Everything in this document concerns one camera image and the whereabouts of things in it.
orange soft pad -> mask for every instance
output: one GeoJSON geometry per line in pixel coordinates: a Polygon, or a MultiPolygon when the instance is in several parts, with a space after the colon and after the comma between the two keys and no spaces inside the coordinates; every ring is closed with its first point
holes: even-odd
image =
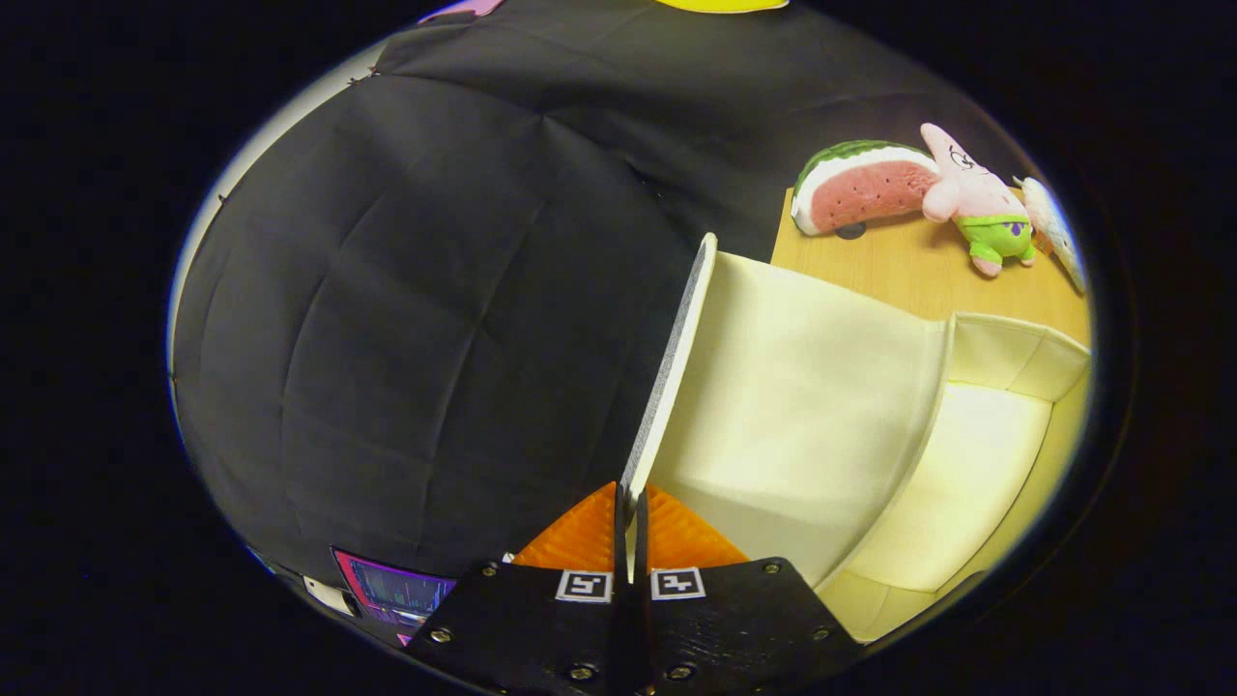
{"type": "Polygon", "coordinates": [[[614,572],[614,482],[563,513],[511,562],[537,569],[614,572]]]}
{"type": "Polygon", "coordinates": [[[711,569],[748,561],[720,532],[673,496],[656,486],[646,491],[649,570],[711,569]]]}

patrick star plush toy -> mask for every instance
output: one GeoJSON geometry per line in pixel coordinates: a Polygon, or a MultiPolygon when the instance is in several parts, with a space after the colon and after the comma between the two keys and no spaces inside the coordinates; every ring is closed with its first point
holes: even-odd
{"type": "Polygon", "coordinates": [[[940,167],[940,179],[924,193],[923,211],[929,220],[952,219],[971,242],[971,261],[981,273],[996,277],[1006,256],[1022,265],[1035,262],[1027,208],[1001,178],[977,164],[948,132],[923,124],[919,132],[940,167]]]}

yellow object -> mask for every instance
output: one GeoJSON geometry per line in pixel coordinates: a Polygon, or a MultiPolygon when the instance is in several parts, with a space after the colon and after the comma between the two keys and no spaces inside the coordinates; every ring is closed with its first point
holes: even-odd
{"type": "Polygon", "coordinates": [[[740,12],[758,12],[761,10],[777,10],[785,7],[788,0],[657,0],[663,5],[687,10],[689,12],[704,12],[706,15],[735,15],[740,12]]]}
{"type": "Polygon", "coordinates": [[[528,543],[511,562],[537,569],[614,572],[615,488],[580,501],[528,543]]]}
{"type": "Polygon", "coordinates": [[[713,569],[748,558],[673,496],[649,486],[648,570],[713,569]]]}

watermelon plush toy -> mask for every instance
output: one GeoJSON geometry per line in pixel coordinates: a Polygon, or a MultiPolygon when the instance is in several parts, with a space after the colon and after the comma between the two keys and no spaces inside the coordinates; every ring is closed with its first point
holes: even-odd
{"type": "Polygon", "coordinates": [[[887,140],[850,140],[816,152],[803,168],[790,216],[815,236],[867,220],[919,211],[940,179],[927,152],[887,140]]]}

cream cardboard box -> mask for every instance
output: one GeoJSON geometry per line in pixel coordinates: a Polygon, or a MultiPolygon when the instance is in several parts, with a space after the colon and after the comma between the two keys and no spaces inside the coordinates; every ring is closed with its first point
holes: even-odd
{"type": "Polygon", "coordinates": [[[998,562],[1064,476],[1090,354],[928,320],[704,240],[623,483],[784,556],[856,640],[998,562]]]}

